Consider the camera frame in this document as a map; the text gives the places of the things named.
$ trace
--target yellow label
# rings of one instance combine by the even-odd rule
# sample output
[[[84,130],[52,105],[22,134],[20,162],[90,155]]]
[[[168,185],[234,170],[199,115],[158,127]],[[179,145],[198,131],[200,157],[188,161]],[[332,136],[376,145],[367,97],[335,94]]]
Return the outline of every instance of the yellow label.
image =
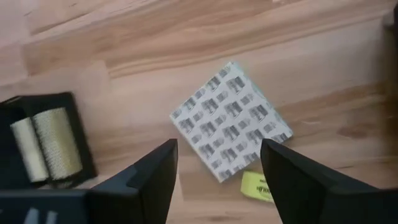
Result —
[[[245,171],[242,178],[241,192],[247,197],[274,202],[264,174]]]

